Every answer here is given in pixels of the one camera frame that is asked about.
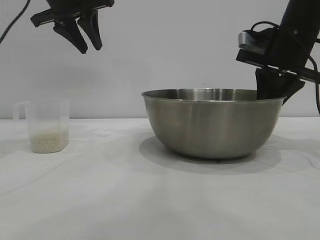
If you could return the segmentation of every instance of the rice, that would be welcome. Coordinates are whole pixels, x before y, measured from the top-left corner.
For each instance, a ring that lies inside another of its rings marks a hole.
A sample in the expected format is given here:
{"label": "rice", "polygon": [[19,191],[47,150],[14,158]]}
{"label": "rice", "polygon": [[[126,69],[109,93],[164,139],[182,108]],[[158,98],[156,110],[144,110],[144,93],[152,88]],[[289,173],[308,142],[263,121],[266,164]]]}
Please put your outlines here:
{"label": "rice", "polygon": [[30,137],[31,150],[38,154],[57,153],[69,144],[69,129],[52,128]]}

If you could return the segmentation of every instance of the measuring cup handle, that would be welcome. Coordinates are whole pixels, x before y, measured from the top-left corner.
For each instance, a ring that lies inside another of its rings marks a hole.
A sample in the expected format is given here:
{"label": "measuring cup handle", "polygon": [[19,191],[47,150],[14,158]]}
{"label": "measuring cup handle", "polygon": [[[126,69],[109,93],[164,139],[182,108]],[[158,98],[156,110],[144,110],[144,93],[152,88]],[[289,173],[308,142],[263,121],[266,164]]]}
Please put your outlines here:
{"label": "measuring cup handle", "polygon": [[22,101],[22,102],[18,102],[13,106],[13,119],[14,120],[19,120],[20,119],[20,112],[19,112],[19,108],[21,106],[25,106],[29,103],[29,101]]}

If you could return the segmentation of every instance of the bowl rim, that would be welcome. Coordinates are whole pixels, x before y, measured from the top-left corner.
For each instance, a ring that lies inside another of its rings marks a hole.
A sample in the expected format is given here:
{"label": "bowl rim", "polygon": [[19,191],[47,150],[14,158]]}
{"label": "bowl rim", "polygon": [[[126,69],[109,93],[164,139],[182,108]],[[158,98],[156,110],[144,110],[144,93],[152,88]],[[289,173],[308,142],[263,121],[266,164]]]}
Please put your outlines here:
{"label": "bowl rim", "polygon": [[158,91],[180,91],[180,90],[223,90],[223,91],[241,91],[247,93],[256,93],[257,90],[254,89],[238,89],[238,88],[168,88],[168,89],[156,89],[149,90],[141,93],[141,96],[147,99],[154,99],[160,101],[176,102],[176,103],[266,103],[266,102],[277,102],[284,100],[286,97],[277,97],[270,99],[261,100],[187,100],[187,99],[173,99],[157,96],[149,96],[148,93],[158,92]]}

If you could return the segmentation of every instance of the robotic arm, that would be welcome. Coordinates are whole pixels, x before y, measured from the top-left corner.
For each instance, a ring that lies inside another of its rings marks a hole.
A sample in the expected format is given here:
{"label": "robotic arm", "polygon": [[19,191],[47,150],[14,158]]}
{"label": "robotic arm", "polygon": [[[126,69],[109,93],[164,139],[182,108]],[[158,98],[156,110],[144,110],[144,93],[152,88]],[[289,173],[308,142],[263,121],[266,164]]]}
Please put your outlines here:
{"label": "robotic arm", "polygon": [[[256,32],[260,24],[272,25]],[[256,74],[259,99],[286,97],[302,89],[307,80],[316,83],[319,108],[319,73],[310,53],[320,32],[320,0],[290,0],[280,25],[259,22],[239,35],[237,61],[259,67]],[[306,68],[313,60],[314,70]]]}
{"label": "robotic arm", "polygon": [[87,43],[78,25],[91,40],[94,48],[100,50],[102,41],[98,24],[98,9],[112,7],[114,0],[46,0],[51,9],[35,14],[34,26],[54,22],[53,30],[71,42],[82,54],[88,50]]}

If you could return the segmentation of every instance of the plastic measuring cup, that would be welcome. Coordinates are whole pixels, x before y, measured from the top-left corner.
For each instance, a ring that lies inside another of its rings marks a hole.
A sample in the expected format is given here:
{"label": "plastic measuring cup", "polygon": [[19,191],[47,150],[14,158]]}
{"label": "plastic measuring cup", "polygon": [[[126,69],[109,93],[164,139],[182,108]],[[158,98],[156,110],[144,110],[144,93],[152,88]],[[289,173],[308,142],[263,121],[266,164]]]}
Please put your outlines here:
{"label": "plastic measuring cup", "polygon": [[69,144],[69,100],[41,99],[17,103],[13,108],[15,120],[20,118],[20,106],[25,106],[32,152],[57,153]]}

